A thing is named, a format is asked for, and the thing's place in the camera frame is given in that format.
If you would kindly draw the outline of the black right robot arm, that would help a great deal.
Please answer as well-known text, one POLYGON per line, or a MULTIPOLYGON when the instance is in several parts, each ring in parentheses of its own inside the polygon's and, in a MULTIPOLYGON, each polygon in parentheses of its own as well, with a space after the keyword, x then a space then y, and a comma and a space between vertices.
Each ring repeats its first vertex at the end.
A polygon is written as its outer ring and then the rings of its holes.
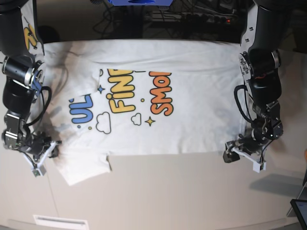
POLYGON ((0 2, 1 71, 6 76, 2 102, 7 108, 1 139, 5 148, 32 155, 38 162, 48 150, 48 157, 57 157, 60 141, 30 130, 42 121, 52 96, 51 88, 43 86, 45 52, 36 23, 36 1, 0 2))

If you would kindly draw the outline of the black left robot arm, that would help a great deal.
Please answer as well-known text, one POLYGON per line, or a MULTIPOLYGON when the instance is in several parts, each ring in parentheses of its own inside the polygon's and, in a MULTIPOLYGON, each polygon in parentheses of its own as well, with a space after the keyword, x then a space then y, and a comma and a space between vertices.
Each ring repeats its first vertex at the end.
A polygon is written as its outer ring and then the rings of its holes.
POLYGON ((225 144, 226 163, 258 154, 263 168, 265 149, 283 135, 278 101, 282 94, 278 48, 294 5, 294 0, 254 0, 247 8, 239 53, 244 84, 235 87, 234 97, 251 131, 225 144))

